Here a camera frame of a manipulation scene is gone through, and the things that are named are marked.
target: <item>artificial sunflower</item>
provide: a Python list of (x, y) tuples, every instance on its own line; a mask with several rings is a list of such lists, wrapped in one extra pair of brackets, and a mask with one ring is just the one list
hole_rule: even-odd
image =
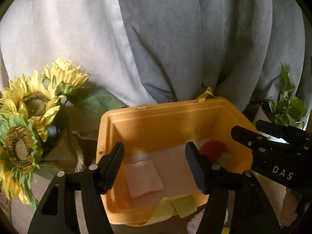
[(44, 66), (43, 77), (58, 94), (75, 95), (86, 80), (90, 77), (80, 70), (80, 66), (75, 67), (70, 61), (64, 62), (63, 58), (57, 57), (52, 67)]
[(2, 113), (9, 112), (23, 114), (26, 120), (33, 120), (34, 127), (45, 142), (48, 137), (46, 129), (57, 112), (60, 110), (60, 98), (50, 83), (47, 89), (43, 86), (41, 76), (34, 70), (32, 77), (26, 79), (24, 75), (9, 80), (10, 88), (2, 91), (1, 102), (8, 107)]
[(40, 168), (42, 149), (33, 121), (22, 114), (2, 115), (0, 120), (0, 182), (8, 199), (19, 196), (24, 204), (35, 205), (31, 183)]

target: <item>gray curtain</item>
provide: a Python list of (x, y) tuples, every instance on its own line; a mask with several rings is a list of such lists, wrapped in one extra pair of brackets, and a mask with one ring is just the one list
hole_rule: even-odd
[(294, 0), (119, 0), (140, 80), (159, 103), (207, 87), (240, 110), (276, 98), (280, 62), (310, 107), (311, 26)]

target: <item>yellow plastic box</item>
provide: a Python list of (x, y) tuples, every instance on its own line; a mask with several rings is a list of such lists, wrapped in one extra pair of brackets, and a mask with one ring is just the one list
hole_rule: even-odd
[[(234, 105), (221, 97), (204, 102), (190, 100), (112, 110), (101, 119), (96, 162), (104, 154), (109, 154), (119, 141), (124, 144), (125, 154), (132, 155), (210, 138), (227, 145), (232, 159), (225, 168), (242, 173), (250, 169), (252, 153), (232, 140), (230, 132), (235, 125), (256, 131)], [(201, 193), (192, 196), (198, 206), (206, 203), (208, 198)], [(143, 224), (157, 206), (131, 207), (124, 163), (113, 188), (102, 196), (102, 201), (112, 224)]]

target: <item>sunflower petal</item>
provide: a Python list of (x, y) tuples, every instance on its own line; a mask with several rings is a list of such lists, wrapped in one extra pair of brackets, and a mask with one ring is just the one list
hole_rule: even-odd
[(38, 72), (34, 69), (32, 77), (28, 80), (29, 90), (31, 93), (36, 93), (40, 91), (40, 77)]
[(13, 89), (13, 88), (14, 88), (15, 83), (14, 83), (12, 80), (8, 80), (8, 81), (9, 81), (9, 86), (10, 86), (10, 89)]
[(34, 124), (39, 124), (41, 118), (42, 118), (41, 116), (33, 116), (29, 120), (32, 120), (34, 122)]
[(4, 173), (3, 164), (0, 164), (0, 181), (4, 179), (4, 177), (5, 177), (5, 173)]
[(19, 108), (18, 108), (18, 113), (24, 115), (24, 119), (28, 120), (28, 110), (27, 106), (24, 102), (20, 102)]
[(20, 87), (24, 90), (24, 92), (27, 92), (27, 85), (26, 85), (26, 80), (25, 80), (25, 75), (21, 75), (21, 83)]
[(48, 77), (49, 79), (51, 79), (51, 71), (48, 65), (44, 66), (44, 74), (46, 77)]
[(31, 133), (26, 135), (25, 142), (26, 142), (26, 144), (27, 144), (27, 146), (29, 148), (34, 148), (35, 147), (34, 140), (32, 139)]
[(40, 91), (47, 96), (49, 99), (51, 99), (51, 92), (49, 90), (47, 90), (46, 88), (44, 88), (43, 84), (40, 84), (39, 86)]
[(15, 198), (18, 196), (18, 194), (20, 193), (20, 190), (21, 190), (21, 186), (19, 185), (19, 183), (13, 179), (11, 179), (11, 182), (10, 182), (10, 192), (11, 192), (11, 197), (12, 198)]
[(50, 99), (54, 99), (55, 98), (55, 90), (52, 87), (52, 83), (50, 83), (48, 85), (48, 91), (50, 93)]
[(12, 111), (12, 112), (17, 112), (17, 109), (16, 109), (16, 105), (15, 103), (13, 102), (12, 99), (3, 99), (2, 102)]
[(54, 98), (46, 103), (46, 110), (49, 110), (52, 107), (55, 107), (59, 104), (59, 98)]
[(34, 162), (34, 157), (33, 156), (27, 157), (27, 161), (30, 163)]
[(30, 202), (28, 201), (26, 194), (24, 193), (23, 189), (20, 190), (18, 197), (23, 204), (30, 205)]
[(52, 107), (46, 111), (46, 113), (43, 115), (43, 117), (45, 118), (45, 125), (46, 126), (50, 125), (53, 122), (53, 120), (54, 120), (54, 118), (55, 118), (55, 116), (59, 110), (60, 110), (60, 106), (58, 105), (58, 106)]
[(36, 127), (37, 133), (39, 134), (39, 136), (41, 137), (41, 139), (45, 142), (46, 139), (48, 138), (49, 132), (46, 129), (45, 126), (38, 126)]
[(64, 78), (63, 78), (64, 83), (70, 83), (71, 79), (72, 79), (72, 73), (70, 73), (69, 71), (66, 71)]
[(52, 68), (51, 68), (51, 81), (53, 79), (53, 76), (55, 76), (56, 74), (57, 74), (57, 67), (52, 66)]
[(11, 181), (11, 172), (6, 172), (5, 178), (2, 180), (2, 191), (9, 200), (11, 199), (10, 181)]
[(11, 90), (11, 89), (9, 89), (9, 88), (4, 88), (3, 90), (2, 90), (2, 99), (1, 100), (5, 100), (5, 99), (7, 99), (7, 98), (10, 98), (10, 99), (12, 99), (13, 100), (13, 102), (14, 103), (16, 103), (17, 102), (17, 100), (18, 100), (18, 98), (17, 98), (17, 96), (13, 93), (13, 91)]
[(59, 69), (57, 73), (57, 84), (60, 84), (61, 81), (63, 81), (64, 74), (65, 74), (64, 70)]
[(6, 118), (9, 118), (12, 115), (12, 112), (10, 110), (0, 110), (0, 114)]

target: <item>green leaf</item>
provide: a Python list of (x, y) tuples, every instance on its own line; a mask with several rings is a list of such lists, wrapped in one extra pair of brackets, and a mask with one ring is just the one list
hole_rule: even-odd
[(35, 206), (36, 206), (36, 208), (38, 207), (39, 203), (40, 203), (40, 201), (35, 199)]
[(305, 117), (307, 115), (307, 112), (308, 112), (308, 109), (307, 108), (304, 108), (299, 116), (299, 119)]
[(61, 83), (57, 86), (55, 91), (58, 94), (76, 95), (76, 93), (80, 88), (82, 87), (72, 86), (70, 84), (64, 83), (64, 81), (61, 81)]
[(15, 120), (15, 115), (10, 116), (10, 118), (9, 118), (9, 125), (10, 125), (10, 127), (17, 127), (17, 123), (16, 123), (16, 120)]
[(289, 92), (288, 91), (283, 91), (283, 93), (279, 94), (279, 97), (278, 97), (278, 101), (289, 101)]
[(25, 187), (25, 174), (21, 173), (19, 177), (19, 183), (22, 187)]
[(29, 173), (28, 176), (27, 176), (27, 185), (28, 185), (28, 187), (32, 186), (32, 181), (33, 181), (32, 175)]
[(288, 124), (289, 124), (289, 120), (288, 120), (288, 119), (285, 119), (285, 120), (283, 120), (281, 123), (279, 123), (278, 125), (288, 126)]
[(57, 86), (57, 78), (55, 76), (53, 76), (52, 78), (52, 88), (55, 89)]
[(27, 124), (25, 122), (25, 119), (24, 119), (24, 114), (20, 114), (19, 115), (19, 123), (24, 126), (24, 127), (27, 127)]
[(76, 107), (81, 108), (85, 114), (94, 120), (113, 109), (125, 107), (125, 104), (104, 88), (81, 88), (77, 93)]
[(285, 109), (288, 107), (288, 100), (278, 101), (277, 102), (277, 112), (283, 113)]
[(290, 75), (289, 72), (286, 71), (286, 69), (284, 68), (283, 64), (281, 64), (281, 77), (284, 81), (284, 89), (285, 91), (290, 92), (292, 90), (292, 84), (291, 84), (291, 79), (290, 79)]
[(273, 124), (277, 124), (276, 123), (276, 118), (274, 114), (270, 114), (268, 115), (269, 120), (273, 123)]
[(33, 121), (31, 120), (30, 122), (29, 122), (29, 124), (28, 124), (28, 130), (29, 131), (32, 131), (32, 123), (33, 123)]
[(275, 103), (274, 103), (273, 100), (271, 100), (271, 101), (269, 102), (269, 107), (270, 107), (271, 113), (275, 113), (275, 111), (276, 111), (276, 106), (275, 106)]
[(15, 167), (15, 166), (12, 168), (12, 170), (11, 170), (11, 178), (14, 177), (15, 172), (16, 172), (17, 170), (18, 170), (18, 169), (17, 169), (17, 167)]
[(291, 126), (293, 126), (293, 127), (296, 127), (296, 122), (295, 122), (295, 120), (294, 120), (291, 116), (289, 116), (289, 115), (287, 115), (287, 117), (288, 117), (289, 125), (291, 125)]
[(289, 99), (290, 103), (294, 108), (297, 108), (299, 111), (303, 111), (305, 108), (303, 106), (303, 102), (297, 98), (296, 96), (291, 96)]
[(35, 209), (37, 204), (36, 204), (36, 199), (35, 199), (35, 197), (34, 197), (34, 195), (32, 193), (32, 190), (29, 187), (27, 187), (27, 186), (24, 188), (24, 190), (25, 190), (25, 195), (26, 195), (28, 201), (30, 202), (30, 204)]
[(297, 121), (300, 117), (301, 111), (294, 106), (290, 106), (288, 108), (287, 114), (291, 116), (295, 121)]
[(43, 75), (43, 78), (46, 81), (47, 85), (49, 85), (51, 83), (50, 78), (48, 78), (46, 75)]

